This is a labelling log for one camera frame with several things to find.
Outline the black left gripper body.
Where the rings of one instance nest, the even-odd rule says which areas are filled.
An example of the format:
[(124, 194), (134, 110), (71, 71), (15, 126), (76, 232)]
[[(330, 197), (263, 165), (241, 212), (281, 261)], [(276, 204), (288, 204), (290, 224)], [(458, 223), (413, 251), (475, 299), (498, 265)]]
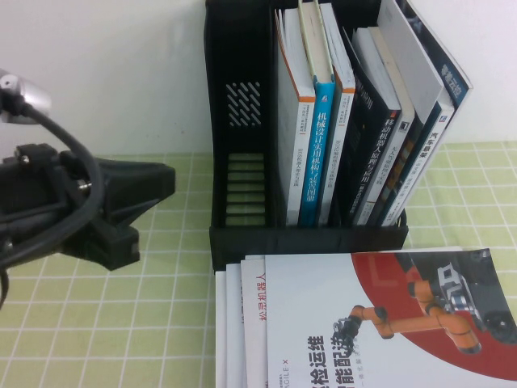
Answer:
[(39, 182), (50, 200), (23, 204), (1, 215), (1, 265), (14, 267), (44, 257), (84, 229), (101, 208), (101, 179), (92, 179), (88, 192), (69, 177)]

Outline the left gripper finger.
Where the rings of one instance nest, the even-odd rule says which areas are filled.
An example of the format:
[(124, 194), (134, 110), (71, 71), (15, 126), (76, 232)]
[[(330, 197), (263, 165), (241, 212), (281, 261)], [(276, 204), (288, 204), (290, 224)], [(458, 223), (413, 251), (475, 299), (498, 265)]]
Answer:
[(99, 166), (105, 221), (135, 221), (176, 189), (175, 169), (161, 162), (100, 159)]
[(140, 260), (140, 235), (132, 226), (94, 219), (65, 240), (63, 253), (115, 271)]

